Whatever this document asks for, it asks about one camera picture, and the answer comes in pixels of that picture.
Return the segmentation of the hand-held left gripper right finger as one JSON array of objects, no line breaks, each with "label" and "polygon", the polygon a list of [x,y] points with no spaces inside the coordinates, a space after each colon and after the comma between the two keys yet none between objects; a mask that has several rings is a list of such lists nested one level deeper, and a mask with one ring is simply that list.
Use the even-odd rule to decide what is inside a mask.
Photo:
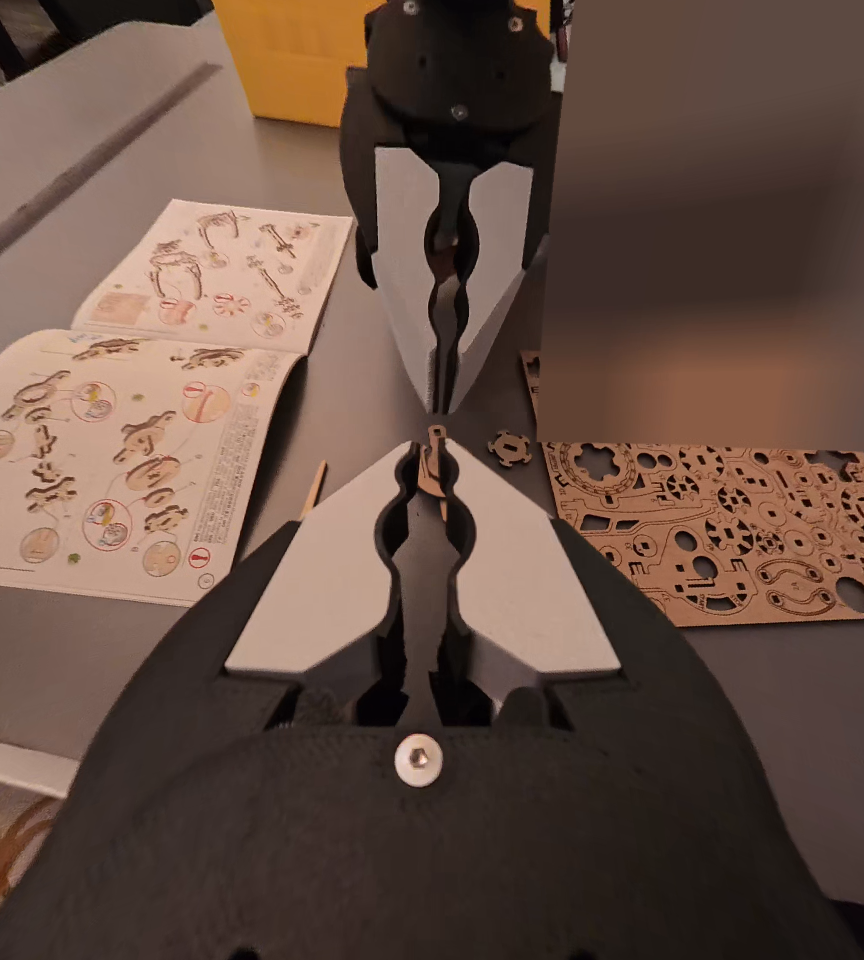
[{"label": "hand-held left gripper right finger", "polygon": [[617,654],[550,515],[463,446],[438,440],[448,575],[438,647],[447,727],[570,727],[561,683],[606,679]]}]

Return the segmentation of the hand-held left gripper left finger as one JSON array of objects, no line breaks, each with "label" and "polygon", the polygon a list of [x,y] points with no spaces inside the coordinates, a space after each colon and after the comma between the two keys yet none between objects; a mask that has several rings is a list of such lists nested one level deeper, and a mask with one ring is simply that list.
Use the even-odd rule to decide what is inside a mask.
[{"label": "hand-held left gripper left finger", "polygon": [[411,498],[407,441],[311,510],[225,670],[325,690],[357,723],[394,725],[409,698],[393,557],[409,535]]}]

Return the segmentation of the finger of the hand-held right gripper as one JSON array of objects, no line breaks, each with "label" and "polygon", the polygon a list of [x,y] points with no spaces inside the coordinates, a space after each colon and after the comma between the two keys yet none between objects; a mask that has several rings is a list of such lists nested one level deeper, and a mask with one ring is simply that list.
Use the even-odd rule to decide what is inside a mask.
[{"label": "finger of the hand-held right gripper", "polygon": [[373,254],[377,290],[403,367],[425,411],[447,411],[433,325],[438,283],[429,264],[427,233],[438,211],[438,173],[406,147],[374,150],[378,246]]},{"label": "finger of the hand-held right gripper", "polygon": [[500,162],[471,183],[468,207],[477,232],[477,255],[459,298],[464,326],[458,339],[455,413],[486,364],[524,277],[523,251],[533,170]]}]

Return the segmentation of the small wooden model part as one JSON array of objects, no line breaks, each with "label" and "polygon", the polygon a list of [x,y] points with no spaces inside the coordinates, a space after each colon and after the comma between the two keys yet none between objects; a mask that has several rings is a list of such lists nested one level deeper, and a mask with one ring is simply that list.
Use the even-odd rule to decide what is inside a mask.
[{"label": "small wooden model part", "polygon": [[447,436],[446,428],[441,424],[430,425],[428,428],[429,443],[423,445],[419,451],[417,484],[426,494],[438,501],[438,508],[444,522],[448,520],[448,508],[445,493],[440,484],[439,475],[439,446],[440,441]]}]

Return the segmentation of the laser-cut wooden parts sheet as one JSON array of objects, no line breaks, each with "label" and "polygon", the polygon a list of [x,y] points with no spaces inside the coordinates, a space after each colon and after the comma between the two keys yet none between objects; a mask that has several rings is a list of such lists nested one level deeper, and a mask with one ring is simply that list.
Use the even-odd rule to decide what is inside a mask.
[{"label": "laser-cut wooden parts sheet", "polygon": [[676,626],[864,617],[864,454],[543,441],[558,517]]}]

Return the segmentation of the thin wooden stick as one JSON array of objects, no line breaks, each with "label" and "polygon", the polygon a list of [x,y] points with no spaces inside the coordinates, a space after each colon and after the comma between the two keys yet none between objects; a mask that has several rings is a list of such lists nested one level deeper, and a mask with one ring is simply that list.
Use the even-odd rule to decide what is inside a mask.
[{"label": "thin wooden stick", "polygon": [[303,522],[308,514],[317,506],[327,471],[328,462],[326,460],[320,461],[316,469],[313,482],[308,490],[307,496],[298,515],[298,520],[300,522]]}]

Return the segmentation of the small wooden gear piece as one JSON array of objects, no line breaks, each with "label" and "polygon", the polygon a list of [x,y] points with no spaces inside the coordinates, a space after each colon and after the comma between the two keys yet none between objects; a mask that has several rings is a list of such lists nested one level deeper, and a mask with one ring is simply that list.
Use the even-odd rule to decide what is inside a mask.
[{"label": "small wooden gear piece", "polygon": [[531,440],[528,436],[515,434],[503,428],[487,442],[486,448],[498,459],[502,467],[511,469],[515,465],[532,462],[533,453],[530,444]]}]

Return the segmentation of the yellow box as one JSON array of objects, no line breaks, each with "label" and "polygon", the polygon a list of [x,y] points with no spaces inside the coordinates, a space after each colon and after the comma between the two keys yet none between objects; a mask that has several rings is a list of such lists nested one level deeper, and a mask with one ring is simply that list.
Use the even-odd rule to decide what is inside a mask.
[{"label": "yellow box", "polygon": [[345,71],[366,65],[365,18],[379,1],[215,1],[254,117],[337,129]]}]

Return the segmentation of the illustrated instruction booklet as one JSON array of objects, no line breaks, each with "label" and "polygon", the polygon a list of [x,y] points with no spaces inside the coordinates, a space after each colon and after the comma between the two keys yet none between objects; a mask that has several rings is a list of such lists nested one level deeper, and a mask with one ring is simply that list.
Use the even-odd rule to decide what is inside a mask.
[{"label": "illustrated instruction booklet", "polygon": [[172,199],[0,354],[0,588],[193,606],[233,565],[354,220]]}]

